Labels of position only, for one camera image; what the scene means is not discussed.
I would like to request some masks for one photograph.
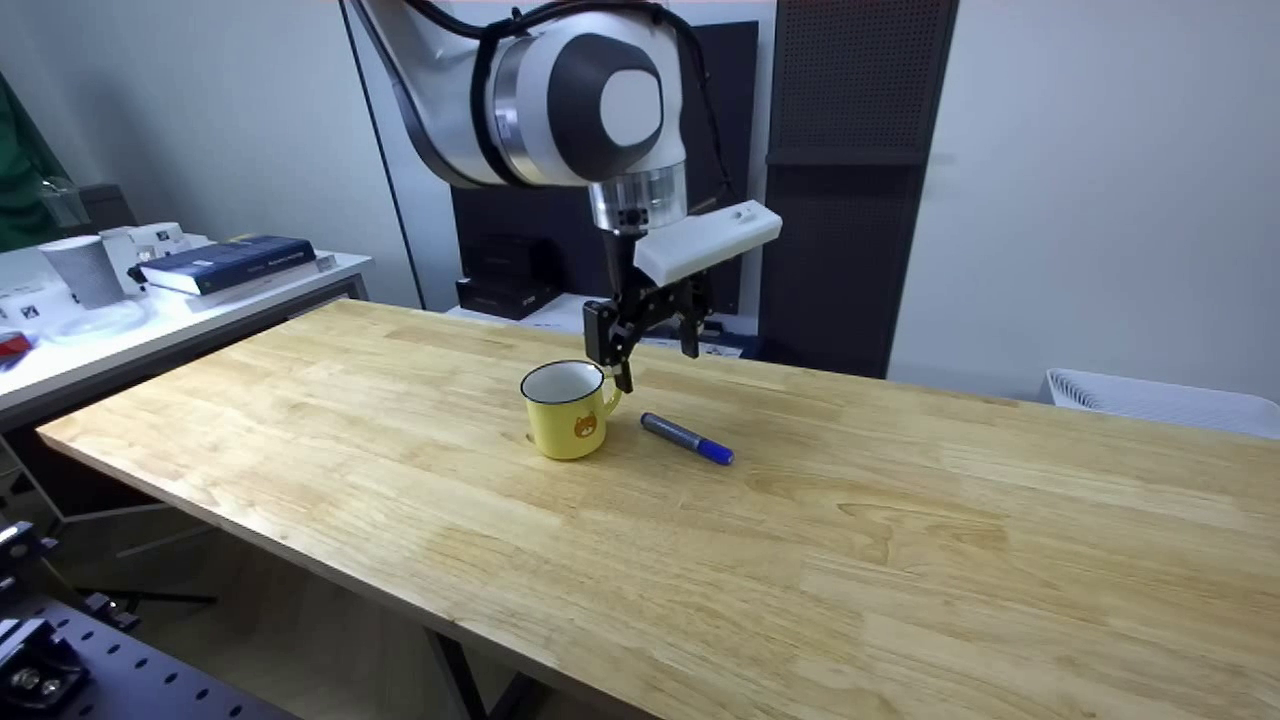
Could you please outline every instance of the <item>bolt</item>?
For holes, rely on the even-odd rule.
[[[24,691],[35,688],[37,683],[40,683],[40,673],[35,667],[23,667],[9,678],[10,685]]]

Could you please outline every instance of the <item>black cable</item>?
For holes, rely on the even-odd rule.
[[[730,178],[728,168],[724,165],[724,151],[721,143],[719,122],[716,117],[716,108],[712,105],[710,92],[707,88],[708,82],[710,81],[710,74],[707,72],[707,59],[703,55],[703,44],[698,40],[698,35],[694,33],[694,28],[685,22],[684,18],[672,13],[667,8],[648,1],[618,3],[617,0],[553,0],[552,3],[539,5],[525,14],[513,13],[512,18],[499,20],[498,23],[493,23],[493,26],[485,28],[467,24],[457,19],[449,13],[442,10],[430,0],[404,0],[404,3],[420,15],[440,26],[445,31],[462,37],[468,37],[471,40],[493,38],[493,29],[497,29],[495,26],[499,26],[499,23],[504,26],[498,33],[499,37],[515,37],[526,33],[535,26],[579,13],[617,10],[650,13],[655,23],[666,22],[671,26],[671,28],[676,32],[676,36],[685,44],[686,50],[689,50],[689,59],[692,61],[694,72],[698,76],[698,90],[703,96],[703,106],[707,110],[707,124],[712,136],[712,151],[716,154],[716,163],[719,167],[722,187],[721,196],[732,193],[733,181]]]

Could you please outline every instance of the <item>marker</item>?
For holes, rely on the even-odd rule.
[[[645,413],[640,415],[640,425],[649,430],[650,433],[668,439],[680,447],[687,447],[698,455],[717,462],[719,465],[728,465],[733,461],[733,451],[724,447],[718,442],[712,442],[703,436],[681,428],[671,420],[664,420],[653,413]]]

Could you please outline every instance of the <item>black panel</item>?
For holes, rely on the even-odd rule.
[[[884,377],[955,0],[780,0],[762,357]]]
[[[695,27],[712,74],[712,105],[721,123],[724,160],[733,182],[733,197],[746,200],[751,118],[755,109],[755,63],[759,27],[754,22]],[[710,151],[707,114],[681,49],[685,106],[680,128],[685,138],[685,161],[690,206],[712,197],[719,187],[719,170]],[[458,242],[493,234],[547,237],[556,243],[564,269],[564,290],[579,295],[609,295],[604,243],[591,224],[586,188],[485,188],[453,190],[453,217]],[[712,270],[718,313],[736,313],[741,283],[741,260],[722,263]]]

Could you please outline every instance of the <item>mug rim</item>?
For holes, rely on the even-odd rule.
[[[572,400],[557,400],[556,402],[547,402],[543,400],[534,400],[532,397],[529,397],[529,393],[525,392],[525,383],[529,382],[529,378],[531,378],[534,373],[536,373],[538,370],[544,370],[547,368],[550,368],[552,365],[588,365],[600,375],[600,382],[595,383],[595,387]],[[594,395],[595,391],[600,389],[602,387],[604,387],[604,370],[602,370],[595,363],[589,363],[586,360],[552,360],[550,363],[543,363],[541,365],[525,373],[524,379],[520,380],[520,395],[524,395],[525,400],[535,405],[568,405],[570,402],[577,402],[579,400],[591,397],[591,395]]]

